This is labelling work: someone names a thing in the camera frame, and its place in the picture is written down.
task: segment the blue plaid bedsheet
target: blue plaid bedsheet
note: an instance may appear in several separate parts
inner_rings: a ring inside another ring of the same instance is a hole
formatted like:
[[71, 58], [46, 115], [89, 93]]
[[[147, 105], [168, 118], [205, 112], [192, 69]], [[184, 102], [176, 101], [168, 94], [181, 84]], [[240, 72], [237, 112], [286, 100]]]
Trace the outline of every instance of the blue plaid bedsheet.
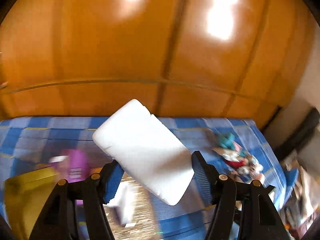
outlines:
[[[112, 161], [92, 141], [94, 131], [107, 117], [20, 117], [0, 122], [0, 212], [5, 217], [3, 181], [48, 163], [63, 149], [80, 149], [87, 153], [92, 168]], [[219, 173], [232, 168], [211, 150], [216, 147], [216, 134], [233, 133], [235, 141], [263, 165], [265, 186], [276, 187], [274, 204], [279, 210], [286, 195], [286, 180], [271, 147], [252, 120], [222, 118], [159, 118], [191, 151], [199, 150], [207, 163]], [[212, 218], [213, 208], [199, 194], [193, 178], [180, 202], [169, 206], [150, 195], [156, 219], [167, 240], [203, 239]], [[237, 236], [234, 223], [230, 239]]]

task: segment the white sponge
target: white sponge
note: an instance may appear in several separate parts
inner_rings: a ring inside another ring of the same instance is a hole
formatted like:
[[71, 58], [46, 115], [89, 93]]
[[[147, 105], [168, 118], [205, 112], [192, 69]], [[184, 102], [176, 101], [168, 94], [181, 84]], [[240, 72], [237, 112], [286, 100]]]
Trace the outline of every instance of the white sponge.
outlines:
[[193, 177], [190, 151], [136, 99], [108, 118], [92, 138], [169, 205], [179, 202]]

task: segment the white wall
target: white wall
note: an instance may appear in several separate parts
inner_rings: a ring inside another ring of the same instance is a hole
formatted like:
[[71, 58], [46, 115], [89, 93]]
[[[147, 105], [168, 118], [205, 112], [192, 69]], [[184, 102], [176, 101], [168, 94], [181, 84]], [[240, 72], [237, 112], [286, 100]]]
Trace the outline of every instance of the white wall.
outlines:
[[315, 106], [320, 112], [320, 27], [316, 21], [315, 25], [314, 44], [295, 95], [288, 107], [281, 110], [264, 133], [273, 149], [281, 145], [297, 128], [312, 106]]

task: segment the pile of clothes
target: pile of clothes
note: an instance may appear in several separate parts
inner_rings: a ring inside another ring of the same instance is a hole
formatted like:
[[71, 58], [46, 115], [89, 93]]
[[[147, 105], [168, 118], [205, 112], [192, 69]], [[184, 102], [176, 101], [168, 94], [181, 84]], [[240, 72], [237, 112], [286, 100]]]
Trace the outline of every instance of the pile of clothes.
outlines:
[[265, 176], [261, 173], [263, 166], [256, 157], [243, 150], [234, 139], [235, 136], [232, 133], [219, 134], [218, 144], [220, 147], [212, 148], [212, 150], [221, 155], [226, 164], [234, 168], [234, 171], [229, 174], [233, 180], [243, 182], [239, 176], [249, 175], [252, 180], [259, 180], [263, 184], [265, 181]]

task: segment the colorful cloth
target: colorful cloth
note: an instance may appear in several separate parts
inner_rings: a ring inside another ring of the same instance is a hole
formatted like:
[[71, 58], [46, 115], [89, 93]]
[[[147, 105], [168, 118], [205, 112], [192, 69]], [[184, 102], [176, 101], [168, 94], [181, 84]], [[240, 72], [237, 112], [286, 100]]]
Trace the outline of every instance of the colorful cloth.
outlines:
[[[38, 163], [48, 163], [63, 149], [80, 149], [87, 153], [92, 168], [112, 161], [92, 141], [92, 134], [107, 117], [20, 117], [0, 123], [0, 212], [4, 214], [3, 181], [35, 169]], [[232, 133], [234, 141], [254, 155], [263, 165], [266, 185], [276, 187], [275, 207], [284, 204], [286, 180], [281, 166], [269, 144], [251, 120], [222, 118], [159, 118], [159, 120], [191, 151], [199, 150], [207, 163], [219, 173], [231, 171], [221, 156], [211, 148], [217, 147], [216, 135]], [[199, 194], [192, 179], [181, 201], [169, 206], [151, 195], [156, 218], [165, 239], [203, 239], [213, 208]], [[237, 236], [234, 224], [231, 239]]]

